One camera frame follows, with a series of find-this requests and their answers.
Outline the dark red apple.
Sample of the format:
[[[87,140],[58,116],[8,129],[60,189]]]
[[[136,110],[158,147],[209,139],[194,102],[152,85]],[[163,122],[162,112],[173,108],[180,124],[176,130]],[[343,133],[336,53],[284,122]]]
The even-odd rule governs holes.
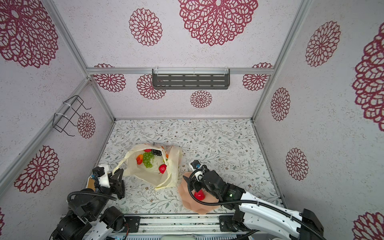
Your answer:
[[[159,166],[160,174],[164,174],[166,170],[167,170],[167,165],[166,164],[162,164],[162,165]]]

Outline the cream plastic bag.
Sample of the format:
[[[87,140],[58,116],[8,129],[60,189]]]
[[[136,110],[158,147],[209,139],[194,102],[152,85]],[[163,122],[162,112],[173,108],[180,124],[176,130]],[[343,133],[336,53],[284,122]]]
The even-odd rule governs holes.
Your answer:
[[[146,168],[144,164],[137,165],[136,158],[140,154],[144,154],[144,150],[154,149],[162,151],[162,156],[155,156],[152,168]],[[155,190],[175,187],[179,178],[179,163],[181,163],[183,150],[177,146],[165,148],[161,145],[139,144],[131,148],[125,157],[114,168],[113,173],[117,169],[123,169],[124,177],[134,176],[143,180],[155,187]],[[160,174],[159,166],[167,165],[167,170],[164,174]]]

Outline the red yellow peach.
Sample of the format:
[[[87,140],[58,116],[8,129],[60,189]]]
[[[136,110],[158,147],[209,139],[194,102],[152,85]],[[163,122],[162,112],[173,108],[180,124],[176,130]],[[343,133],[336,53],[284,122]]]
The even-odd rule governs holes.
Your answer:
[[[143,154],[138,155],[136,158],[137,165],[141,165],[143,163],[143,160],[144,160]]]

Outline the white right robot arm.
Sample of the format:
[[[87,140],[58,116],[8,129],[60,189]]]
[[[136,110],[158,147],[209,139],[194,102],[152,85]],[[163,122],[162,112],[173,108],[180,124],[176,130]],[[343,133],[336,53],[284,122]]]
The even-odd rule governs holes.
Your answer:
[[[234,211],[230,220],[221,220],[225,230],[248,235],[265,232],[283,240],[324,239],[324,227],[310,210],[298,212],[272,205],[224,182],[215,171],[197,169],[184,177],[184,181],[194,202]]]

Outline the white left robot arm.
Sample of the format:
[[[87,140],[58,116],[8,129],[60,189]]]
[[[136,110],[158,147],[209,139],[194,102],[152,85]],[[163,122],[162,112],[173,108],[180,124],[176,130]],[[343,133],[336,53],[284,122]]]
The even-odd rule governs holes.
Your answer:
[[[95,167],[89,186],[68,194],[69,211],[52,232],[51,240],[106,240],[111,233],[128,227],[120,210],[106,207],[108,201],[125,197],[124,170],[108,170],[108,166]]]

